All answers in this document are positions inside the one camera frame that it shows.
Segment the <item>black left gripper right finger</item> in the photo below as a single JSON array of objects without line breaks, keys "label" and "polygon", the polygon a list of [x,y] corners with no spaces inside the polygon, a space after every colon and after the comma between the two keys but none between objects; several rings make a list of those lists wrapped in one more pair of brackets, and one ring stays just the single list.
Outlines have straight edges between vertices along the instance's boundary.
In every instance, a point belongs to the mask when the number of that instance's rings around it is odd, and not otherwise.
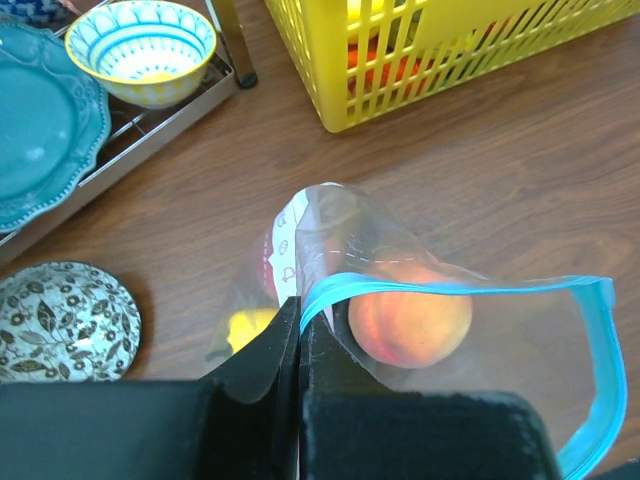
[{"label": "black left gripper right finger", "polygon": [[342,346],[324,315],[300,340],[302,479],[558,479],[539,415],[491,391],[396,392]]}]

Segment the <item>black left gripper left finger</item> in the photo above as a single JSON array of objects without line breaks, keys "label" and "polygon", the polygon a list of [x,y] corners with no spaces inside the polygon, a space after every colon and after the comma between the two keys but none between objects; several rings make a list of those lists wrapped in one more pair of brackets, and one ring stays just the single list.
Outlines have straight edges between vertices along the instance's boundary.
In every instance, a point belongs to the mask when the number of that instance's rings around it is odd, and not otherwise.
[{"label": "black left gripper left finger", "polygon": [[300,301],[198,380],[1,389],[5,479],[290,479]]}]

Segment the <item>yellow bell pepper toy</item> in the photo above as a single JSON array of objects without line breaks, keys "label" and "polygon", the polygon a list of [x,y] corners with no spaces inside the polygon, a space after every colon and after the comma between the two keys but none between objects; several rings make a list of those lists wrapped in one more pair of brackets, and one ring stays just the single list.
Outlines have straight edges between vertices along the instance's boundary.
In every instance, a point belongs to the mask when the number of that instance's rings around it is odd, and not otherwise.
[{"label": "yellow bell pepper toy", "polygon": [[238,353],[260,335],[277,313],[278,310],[274,308],[259,308],[233,314],[228,322],[227,336],[232,353]]}]

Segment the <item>red yellow apple toy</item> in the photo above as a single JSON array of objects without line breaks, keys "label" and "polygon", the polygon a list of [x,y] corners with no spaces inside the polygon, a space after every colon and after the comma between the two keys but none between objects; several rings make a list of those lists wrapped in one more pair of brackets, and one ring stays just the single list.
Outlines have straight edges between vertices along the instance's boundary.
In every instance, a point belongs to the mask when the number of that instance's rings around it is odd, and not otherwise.
[{"label": "red yellow apple toy", "polygon": [[451,354],[472,320],[469,296],[385,292],[350,300],[348,322],[356,343],[378,362],[419,369]]}]

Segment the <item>clear zip bag blue seal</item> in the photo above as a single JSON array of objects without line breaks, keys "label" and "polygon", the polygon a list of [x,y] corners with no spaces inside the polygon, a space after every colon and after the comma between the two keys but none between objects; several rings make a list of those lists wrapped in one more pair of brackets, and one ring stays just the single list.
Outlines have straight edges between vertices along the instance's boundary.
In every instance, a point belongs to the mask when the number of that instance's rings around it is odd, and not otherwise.
[{"label": "clear zip bag blue seal", "polygon": [[[523,397],[541,415],[567,479],[586,477],[613,445],[626,412],[627,381],[611,279],[569,275],[508,284],[486,278],[438,260],[386,207],[337,183],[297,192],[267,231],[278,301],[258,282],[253,249],[219,314],[210,362],[234,355],[227,342],[233,314],[278,309],[295,297],[300,339],[324,315],[339,343],[393,391]],[[354,297],[385,292],[469,296],[469,331],[428,367],[378,362],[356,343],[348,310]]]}]

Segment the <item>red peach toy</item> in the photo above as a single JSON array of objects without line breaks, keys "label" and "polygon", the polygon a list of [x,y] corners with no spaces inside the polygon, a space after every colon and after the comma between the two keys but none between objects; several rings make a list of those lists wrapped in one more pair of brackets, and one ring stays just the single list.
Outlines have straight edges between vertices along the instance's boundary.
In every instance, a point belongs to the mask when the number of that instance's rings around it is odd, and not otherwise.
[{"label": "red peach toy", "polygon": [[272,300],[278,301],[270,257],[273,254],[272,236],[265,232],[254,247],[254,265],[256,276],[264,293]]}]

